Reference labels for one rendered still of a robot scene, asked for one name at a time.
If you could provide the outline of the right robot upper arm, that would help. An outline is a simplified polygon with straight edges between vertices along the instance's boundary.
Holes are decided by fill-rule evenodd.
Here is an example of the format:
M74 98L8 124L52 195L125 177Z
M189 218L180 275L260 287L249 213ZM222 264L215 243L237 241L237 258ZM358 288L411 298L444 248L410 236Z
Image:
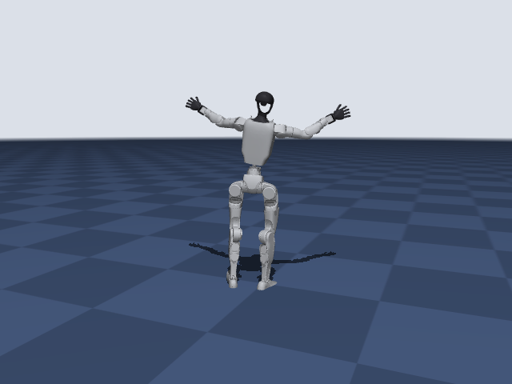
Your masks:
M301 138L301 139L310 139L313 135L307 135L305 130L302 131L298 128L289 127L284 124L274 125L274 135L277 138Z

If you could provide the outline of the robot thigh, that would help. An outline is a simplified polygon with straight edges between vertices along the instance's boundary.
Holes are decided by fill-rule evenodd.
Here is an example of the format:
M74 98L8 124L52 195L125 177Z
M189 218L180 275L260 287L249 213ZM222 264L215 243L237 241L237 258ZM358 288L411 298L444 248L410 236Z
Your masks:
M266 235L268 232L275 231L278 224L278 190L276 186L268 182L262 183L262 196L264 197L264 217L265 229L260 231L259 240L261 243L266 244Z
M240 218L242 212L242 203L244 192L242 191L242 181L233 182L229 187L229 210L230 210L230 229L233 229L233 242L242 240L242 229L240 228Z

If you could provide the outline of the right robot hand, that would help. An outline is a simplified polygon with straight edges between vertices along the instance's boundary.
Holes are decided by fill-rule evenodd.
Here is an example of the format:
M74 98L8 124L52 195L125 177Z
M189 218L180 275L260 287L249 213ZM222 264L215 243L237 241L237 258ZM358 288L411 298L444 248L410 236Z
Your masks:
M344 115L346 115L346 114L349 114L349 113L350 113L350 112L346 112L346 111L348 111L349 109L344 110L345 108L347 108L347 106L344 106L343 108L339 109L339 107L340 107L340 106L341 106L341 104L339 104L339 105L338 105L338 107L337 107L336 111L334 111L334 113L333 113L333 114L329 114L329 115L327 115L327 116L326 116L326 117L328 117L328 116L330 116L330 115L331 115L331 116L332 116L332 118L333 118L333 121L332 121L332 122L330 122L330 123L328 123L328 124L331 124L331 123L335 122L335 121L336 121L336 119L337 119L337 120L342 120L342 119L344 119L344 118L348 118L348 117L350 117L350 115L344 116ZM346 113L344 113L344 112L346 112Z

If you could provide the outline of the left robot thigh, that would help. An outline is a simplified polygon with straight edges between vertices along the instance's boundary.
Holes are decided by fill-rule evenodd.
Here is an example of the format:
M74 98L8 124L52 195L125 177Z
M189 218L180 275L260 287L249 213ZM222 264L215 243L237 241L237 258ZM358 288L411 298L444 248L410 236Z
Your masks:
M242 191L242 181L233 182L229 187L229 210L230 210L230 229L233 229L233 242L242 240L242 229L240 228L240 218L242 212L242 203L244 192Z

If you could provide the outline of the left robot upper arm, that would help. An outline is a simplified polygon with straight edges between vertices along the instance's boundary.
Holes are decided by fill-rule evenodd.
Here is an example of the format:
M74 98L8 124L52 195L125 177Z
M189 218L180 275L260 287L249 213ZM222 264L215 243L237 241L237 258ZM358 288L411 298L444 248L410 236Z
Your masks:
M246 119L242 117L238 118L227 118L225 119L222 116L222 120L219 123L215 123L219 127L225 127L225 128L234 128L237 131L243 131L243 126Z

